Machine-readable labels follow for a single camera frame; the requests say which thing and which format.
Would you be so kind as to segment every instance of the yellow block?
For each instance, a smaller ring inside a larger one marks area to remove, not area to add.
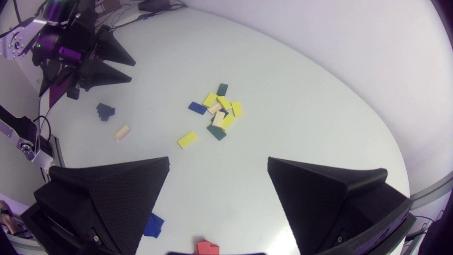
[[[214,101],[216,100],[217,98],[217,95],[214,94],[214,93],[209,93],[209,95],[206,97],[206,99],[204,100],[204,102],[202,103],[202,105],[206,106],[206,107],[211,107],[212,104],[214,103]]]
[[[113,136],[113,138],[116,140],[116,141],[119,141],[121,140],[121,138],[123,138],[127,133],[129,133],[130,131],[130,128],[128,125],[125,125],[124,127],[122,127],[118,132],[116,132],[116,134]]]
[[[233,123],[234,119],[236,119],[233,114],[228,114],[225,119],[223,119],[222,126],[220,127],[223,131],[227,130],[231,123]]]
[[[217,97],[217,101],[219,101],[225,111],[231,110],[232,106],[224,96]]]
[[[182,149],[184,149],[185,147],[189,146],[189,144],[193,143],[197,139],[198,139],[197,135],[195,134],[194,131],[192,131],[189,134],[187,134],[186,136],[184,136],[183,138],[181,138],[178,141],[178,144],[179,144],[179,146],[181,146]]]
[[[231,102],[231,106],[233,107],[233,112],[234,112],[235,117],[244,115],[244,113],[242,112],[242,107],[241,107],[240,102]]]

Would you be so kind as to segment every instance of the white table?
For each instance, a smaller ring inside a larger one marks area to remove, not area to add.
[[[409,196],[401,153],[379,116],[285,45],[191,9],[135,22],[115,37],[137,64],[109,64],[132,82],[81,91],[77,101],[64,96],[48,118],[67,167],[169,157],[170,173],[153,209],[165,220],[162,233],[142,237],[137,254],[193,253],[203,238],[219,244],[222,254],[299,254],[267,173],[268,156],[384,167],[387,183]],[[206,129],[211,115],[187,107],[220,83],[229,84],[226,97],[240,101],[245,116],[219,142]],[[108,122],[100,121],[98,103],[116,108]],[[113,135],[125,124],[131,132],[116,142]],[[176,142],[190,131],[199,140],[182,150]]]

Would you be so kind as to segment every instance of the rectangular block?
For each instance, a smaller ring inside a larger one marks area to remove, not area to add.
[[[223,123],[220,128],[223,129],[224,131],[227,130],[235,119],[236,118],[233,116],[233,114],[228,114],[228,116],[226,116],[225,119],[223,119]]]
[[[216,116],[214,117],[214,121],[212,122],[212,125],[220,128],[222,126],[224,117],[225,117],[225,113],[218,111],[216,113]]]
[[[217,90],[217,96],[225,96],[227,94],[228,84],[221,83]]]
[[[209,93],[209,95],[206,97],[206,99],[204,100],[202,105],[204,105],[206,107],[211,107],[212,104],[214,103],[214,101],[216,101],[216,99],[217,99],[217,95],[216,94]]]
[[[221,128],[219,127],[215,127],[213,125],[210,125],[209,127],[207,127],[207,129],[209,130],[209,132],[211,132],[211,134],[213,136],[215,136],[215,138],[217,138],[217,140],[222,140],[225,136],[227,136],[227,133],[225,133]]]
[[[211,255],[211,245],[208,241],[197,243],[198,253],[202,255]]]
[[[235,117],[244,115],[240,102],[231,102],[231,106],[233,107],[233,113]]]
[[[229,114],[229,112],[225,111],[223,108],[220,109],[219,112],[225,113],[225,116],[224,116],[223,118],[225,118],[225,117]]]
[[[220,247],[219,246],[211,246],[211,252],[214,255],[219,255],[220,254]]]
[[[199,103],[196,102],[190,103],[189,109],[201,115],[203,115],[207,110],[206,106],[200,105]]]
[[[217,101],[219,101],[224,110],[231,110],[231,104],[225,97],[217,97]]]
[[[178,144],[179,146],[181,146],[182,149],[184,149],[185,147],[189,146],[189,144],[193,143],[195,140],[197,140],[198,137],[197,135],[195,134],[194,131],[191,131],[190,133],[188,133],[186,136],[184,136],[183,138],[181,138],[179,141],[178,141]]]
[[[216,103],[213,106],[211,106],[210,108],[208,108],[207,111],[212,115],[220,109],[222,109],[222,105],[220,103]]]
[[[130,131],[129,126],[125,125],[125,126],[122,127],[118,132],[116,132],[116,134],[113,136],[113,138],[114,138],[116,141],[119,141],[119,140],[121,140],[121,138],[123,138],[127,133],[129,133],[129,131]]]

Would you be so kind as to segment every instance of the dark green block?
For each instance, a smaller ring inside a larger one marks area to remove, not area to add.
[[[225,96],[227,93],[228,84],[221,83],[217,90],[217,96]]]
[[[215,127],[213,125],[210,125],[209,127],[207,127],[207,129],[209,130],[209,132],[211,132],[211,134],[213,134],[217,140],[222,140],[225,136],[227,136],[227,133],[225,133],[220,127]]]

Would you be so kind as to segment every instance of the cable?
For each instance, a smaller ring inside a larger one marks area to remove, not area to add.
[[[33,122],[37,121],[39,118],[44,118],[44,120],[47,122],[47,125],[49,127],[49,137],[47,138],[47,142],[50,141],[50,135],[52,134],[52,131],[50,129],[50,123],[49,123],[49,120],[47,119],[47,117],[43,116],[43,115],[39,115],[36,119],[33,120]]]
[[[49,108],[49,110],[47,110],[47,113],[46,113],[46,115],[45,115],[44,117],[46,117],[46,118],[47,118],[47,114],[49,114],[49,112],[50,112],[50,109],[51,109],[51,108]]]
[[[129,11],[130,9],[132,9],[132,8],[134,8],[134,7],[136,7],[136,6],[137,6],[137,5],[131,5],[130,7],[127,7],[122,13],[116,14],[116,15],[113,17],[112,21],[110,22],[111,27],[113,27],[114,24],[120,20],[121,16],[123,16],[124,13],[126,13],[127,11]]]
[[[17,7],[17,1],[13,0],[13,3],[14,3],[14,10],[16,11],[17,20],[19,21],[19,23],[22,23],[22,20],[20,19],[20,15],[19,15],[19,8]]]
[[[47,1],[44,1],[38,8],[38,11],[34,14],[35,17],[38,17],[38,15],[44,11],[44,6],[46,5]]]
[[[129,21],[129,22],[124,23],[124,24],[122,24],[122,25],[113,27],[113,28],[111,29],[111,31],[115,31],[115,30],[117,30],[117,29],[120,28],[120,27],[124,27],[124,26],[129,25],[129,24],[131,24],[131,23],[134,23],[134,22],[136,22],[136,21],[143,20],[143,19],[145,19],[145,18],[153,17],[153,16],[156,16],[156,15],[160,15],[160,14],[166,12],[166,11],[178,10],[178,9],[181,9],[181,8],[183,8],[183,7],[186,7],[186,6],[187,6],[187,5],[184,4],[184,3],[182,3],[182,4],[176,4],[176,5],[171,5],[168,9],[165,9],[165,10],[161,10],[161,11],[157,11],[157,12],[152,12],[152,13],[147,13],[147,14],[142,14],[142,15],[140,15],[137,19],[135,19],[135,20],[133,20],[133,21]]]
[[[42,169],[41,167],[40,167],[40,169],[41,169],[41,175],[43,176],[43,179],[44,179],[44,183],[47,183],[46,177],[44,177],[44,172],[43,172],[44,169]]]
[[[184,7],[187,7],[187,5],[186,5],[184,2],[182,2],[182,1],[180,1],[180,0],[175,0],[175,1],[180,2],[181,4],[184,5]]]
[[[98,26],[102,25],[106,20],[108,20],[108,19],[110,18],[110,16],[112,16],[116,11],[121,10],[121,8],[123,8],[123,7],[126,6],[126,5],[131,6],[130,4],[123,4],[123,5],[121,5],[121,6],[118,7],[116,10],[114,10],[112,13],[110,13],[110,15],[109,15],[105,20],[103,20],[101,23],[99,23],[99,25],[95,26],[94,28],[97,28]]]
[[[417,215],[414,215],[414,216],[415,216],[415,217],[419,217],[419,218],[425,218],[425,219],[428,219],[428,220],[432,221],[433,223],[437,224],[437,222],[436,222],[436,221],[434,221],[434,220],[433,220],[433,219],[431,219],[431,218],[428,218],[428,217],[425,217],[425,216],[417,216]]]

